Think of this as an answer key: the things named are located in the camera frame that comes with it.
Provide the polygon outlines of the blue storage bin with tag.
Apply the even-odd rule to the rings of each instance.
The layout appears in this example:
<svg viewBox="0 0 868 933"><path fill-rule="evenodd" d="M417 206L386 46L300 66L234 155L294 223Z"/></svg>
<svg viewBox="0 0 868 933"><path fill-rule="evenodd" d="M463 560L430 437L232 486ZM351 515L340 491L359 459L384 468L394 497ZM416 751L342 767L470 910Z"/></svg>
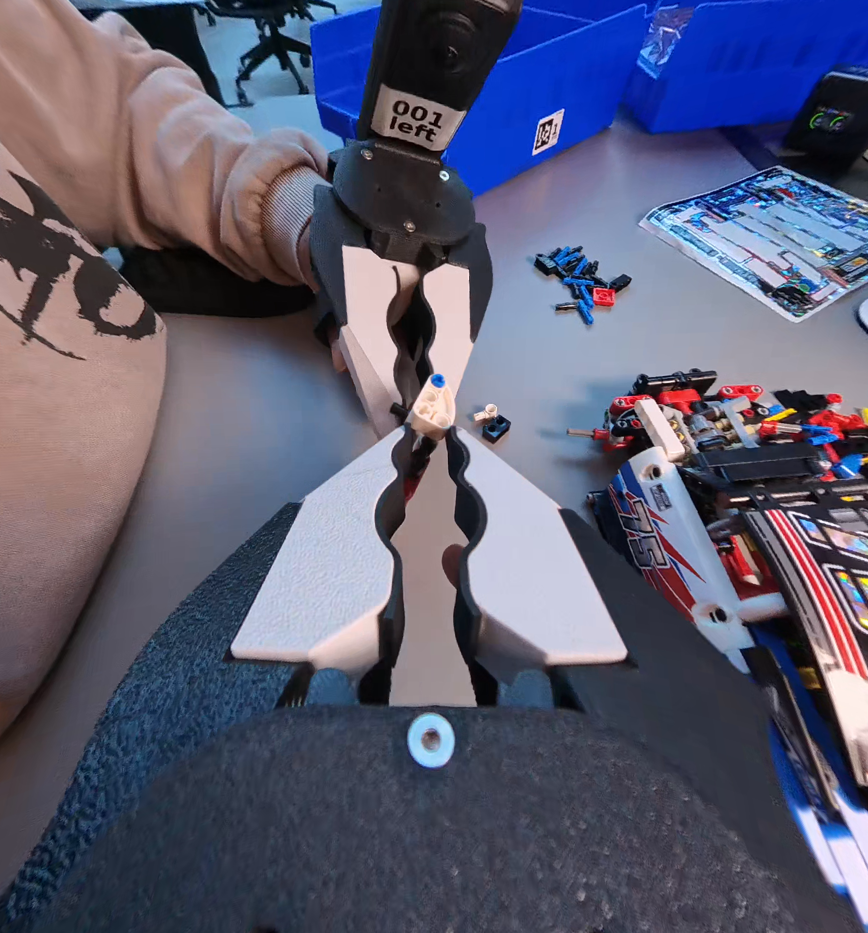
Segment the blue storage bin with tag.
<svg viewBox="0 0 868 933"><path fill-rule="evenodd" d="M310 30L321 124L344 142L355 138L378 18L368 6ZM480 195L607 129L647 30L643 2L524 2L445 162Z"/></svg>

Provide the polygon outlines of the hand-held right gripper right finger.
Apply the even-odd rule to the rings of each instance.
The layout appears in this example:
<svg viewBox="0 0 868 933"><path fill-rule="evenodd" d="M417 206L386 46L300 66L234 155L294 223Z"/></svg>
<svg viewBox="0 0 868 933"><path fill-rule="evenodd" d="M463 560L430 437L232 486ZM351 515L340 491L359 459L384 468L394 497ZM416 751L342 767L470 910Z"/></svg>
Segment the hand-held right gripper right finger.
<svg viewBox="0 0 868 933"><path fill-rule="evenodd" d="M562 508L463 428L446 442L466 539L453 610L463 659L507 684L524 670L627 659Z"/></svg>

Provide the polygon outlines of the lego race car model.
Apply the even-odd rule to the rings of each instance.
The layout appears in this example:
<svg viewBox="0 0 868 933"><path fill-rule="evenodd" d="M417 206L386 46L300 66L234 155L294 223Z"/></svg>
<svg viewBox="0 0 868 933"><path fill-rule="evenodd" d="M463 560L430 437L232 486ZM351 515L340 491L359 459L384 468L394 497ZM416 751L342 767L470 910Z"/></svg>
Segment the lego race car model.
<svg viewBox="0 0 868 933"><path fill-rule="evenodd" d="M588 495L600 531L763 690L784 800L868 931L868 483L762 442L776 392L716 379L640 374L567 433L628 455Z"/></svg>

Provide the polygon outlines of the black office chair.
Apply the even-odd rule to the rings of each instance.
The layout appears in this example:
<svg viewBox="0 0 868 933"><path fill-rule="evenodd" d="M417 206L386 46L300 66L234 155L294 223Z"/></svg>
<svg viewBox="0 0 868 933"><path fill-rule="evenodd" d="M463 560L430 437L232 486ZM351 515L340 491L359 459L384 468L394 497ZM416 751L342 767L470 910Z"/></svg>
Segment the black office chair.
<svg viewBox="0 0 868 933"><path fill-rule="evenodd" d="M275 58L281 69L294 78L300 95L309 94L300 67L311 67L311 46L285 35L283 29L289 18L315 22L311 14L313 6L328 9L334 15L339 12L336 4L329 1L230 1L220 6L219 16L252 21L258 36L256 45L240 57L240 69L234 80L238 107L252 106L245 83L270 58ZM293 57L297 57L300 66Z"/></svg>

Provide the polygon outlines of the pile of mixed lego pieces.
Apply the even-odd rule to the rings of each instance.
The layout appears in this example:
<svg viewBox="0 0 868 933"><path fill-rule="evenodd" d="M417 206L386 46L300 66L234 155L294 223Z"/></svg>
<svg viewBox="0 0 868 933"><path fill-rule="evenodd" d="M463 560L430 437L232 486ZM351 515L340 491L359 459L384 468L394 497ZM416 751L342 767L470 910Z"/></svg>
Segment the pile of mixed lego pieces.
<svg viewBox="0 0 868 933"><path fill-rule="evenodd" d="M823 480L868 483L868 408L844 410L837 393L778 390L774 397L754 408L762 442L807 442L825 465Z"/></svg>

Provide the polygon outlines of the black charger with display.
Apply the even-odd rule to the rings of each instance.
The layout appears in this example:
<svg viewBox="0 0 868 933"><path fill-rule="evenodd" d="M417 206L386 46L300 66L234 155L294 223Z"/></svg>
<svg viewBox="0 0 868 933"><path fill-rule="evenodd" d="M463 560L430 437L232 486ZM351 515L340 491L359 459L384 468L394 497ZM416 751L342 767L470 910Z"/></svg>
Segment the black charger with display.
<svg viewBox="0 0 868 933"><path fill-rule="evenodd" d="M862 157L868 150L868 67L830 69L801 105L782 148L840 170Z"/></svg>

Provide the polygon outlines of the pile of blue black pins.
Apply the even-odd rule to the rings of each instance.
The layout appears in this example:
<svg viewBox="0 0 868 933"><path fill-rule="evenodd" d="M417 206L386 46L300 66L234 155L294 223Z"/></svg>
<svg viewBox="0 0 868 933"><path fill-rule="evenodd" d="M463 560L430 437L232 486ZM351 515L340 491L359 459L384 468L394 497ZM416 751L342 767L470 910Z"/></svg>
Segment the pile of blue black pins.
<svg viewBox="0 0 868 933"><path fill-rule="evenodd" d="M632 284L628 274L609 278L600 274L599 261L590 259L581 245L537 252L533 268L567 290L568 298L554 304L554 313L575 316L586 328L593 326L597 310L614 308L617 297Z"/></svg>

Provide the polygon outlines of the shiny sticker sheet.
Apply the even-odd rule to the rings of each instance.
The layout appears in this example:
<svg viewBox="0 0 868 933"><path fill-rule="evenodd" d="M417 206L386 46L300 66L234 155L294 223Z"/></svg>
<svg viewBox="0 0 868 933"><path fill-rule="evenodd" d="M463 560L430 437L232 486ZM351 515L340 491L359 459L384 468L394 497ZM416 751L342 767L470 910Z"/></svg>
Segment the shiny sticker sheet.
<svg viewBox="0 0 868 933"><path fill-rule="evenodd" d="M868 201L781 165L639 227L793 323L868 285Z"/></svg>

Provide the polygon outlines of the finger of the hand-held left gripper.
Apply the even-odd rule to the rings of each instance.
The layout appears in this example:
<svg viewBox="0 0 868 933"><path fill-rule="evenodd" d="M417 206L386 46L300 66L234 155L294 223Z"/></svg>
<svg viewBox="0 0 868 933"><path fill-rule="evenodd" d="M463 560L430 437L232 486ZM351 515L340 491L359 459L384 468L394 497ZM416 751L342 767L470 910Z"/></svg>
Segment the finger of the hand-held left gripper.
<svg viewBox="0 0 868 933"><path fill-rule="evenodd" d="M468 269L443 264L424 274L415 289L415 306L421 382L440 375L448 388L458 390L474 344Z"/></svg>
<svg viewBox="0 0 868 933"><path fill-rule="evenodd" d="M416 286L413 265L382 259L365 247L342 248L346 322L340 326L342 357L377 437L397 426L391 412L403 395L395 383L399 353L390 316L399 319Z"/></svg>

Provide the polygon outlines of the white lego elbow block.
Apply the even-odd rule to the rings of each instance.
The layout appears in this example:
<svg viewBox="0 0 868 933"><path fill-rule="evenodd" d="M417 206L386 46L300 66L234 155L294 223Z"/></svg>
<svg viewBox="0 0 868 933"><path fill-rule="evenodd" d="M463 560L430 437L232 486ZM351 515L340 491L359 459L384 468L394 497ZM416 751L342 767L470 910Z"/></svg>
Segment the white lego elbow block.
<svg viewBox="0 0 868 933"><path fill-rule="evenodd" d="M419 391L406 422L419 436L440 442L454 426L455 417L455 400L445 376L433 374Z"/></svg>

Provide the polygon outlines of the red and white lego panel assembly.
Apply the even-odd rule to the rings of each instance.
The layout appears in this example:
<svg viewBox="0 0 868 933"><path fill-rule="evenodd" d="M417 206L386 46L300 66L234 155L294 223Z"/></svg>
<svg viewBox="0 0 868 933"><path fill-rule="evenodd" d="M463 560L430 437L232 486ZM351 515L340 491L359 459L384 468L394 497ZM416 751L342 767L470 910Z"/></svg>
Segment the red and white lego panel assembly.
<svg viewBox="0 0 868 933"><path fill-rule="evenodd" d="M408 409L393 402L390 406L401 433L393 446L393 465L402 482L404 500L407 504L416 494L438 441L420 427L408 423Z"/></svg>

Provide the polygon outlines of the person's left forearm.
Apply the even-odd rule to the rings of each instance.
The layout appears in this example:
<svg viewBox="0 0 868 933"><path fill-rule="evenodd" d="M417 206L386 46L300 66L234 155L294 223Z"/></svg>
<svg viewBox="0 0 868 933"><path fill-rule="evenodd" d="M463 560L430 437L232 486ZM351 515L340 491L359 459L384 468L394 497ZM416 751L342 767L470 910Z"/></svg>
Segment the person's left forearm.
<svg viewBox="0 0 868 933"><path fill-rule="evenodd" d="M315 287L323 146L255 135L115 13L0 2L0 144L97 245L189 245L250 281Z"/></svg>

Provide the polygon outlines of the person's beige sweatshirt torso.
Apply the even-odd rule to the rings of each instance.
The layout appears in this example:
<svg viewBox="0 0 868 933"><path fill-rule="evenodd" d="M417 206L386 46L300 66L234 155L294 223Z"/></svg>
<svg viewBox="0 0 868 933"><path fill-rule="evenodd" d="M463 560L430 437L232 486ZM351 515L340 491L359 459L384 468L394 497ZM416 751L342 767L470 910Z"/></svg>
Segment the person's beige sweatshirt torso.
<svg viewBox="0 0 868 933"><path fill-rule="evenodd" d="M53 666L127 512L165 334L0 145L0 738Z"/></svg>

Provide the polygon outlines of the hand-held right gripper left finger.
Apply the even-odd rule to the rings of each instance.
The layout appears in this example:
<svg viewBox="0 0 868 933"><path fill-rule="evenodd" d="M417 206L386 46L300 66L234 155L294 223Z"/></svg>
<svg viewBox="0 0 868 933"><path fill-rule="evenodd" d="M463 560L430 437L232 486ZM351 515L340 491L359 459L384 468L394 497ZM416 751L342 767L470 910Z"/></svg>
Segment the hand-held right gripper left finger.
<svg viewBox="0 0 868 933"><path fill-rule="evenodd" d="M300 503L237 635L235 659L392 668L405 627L392 536L406 514L412 432L399 426Z"/></svg>

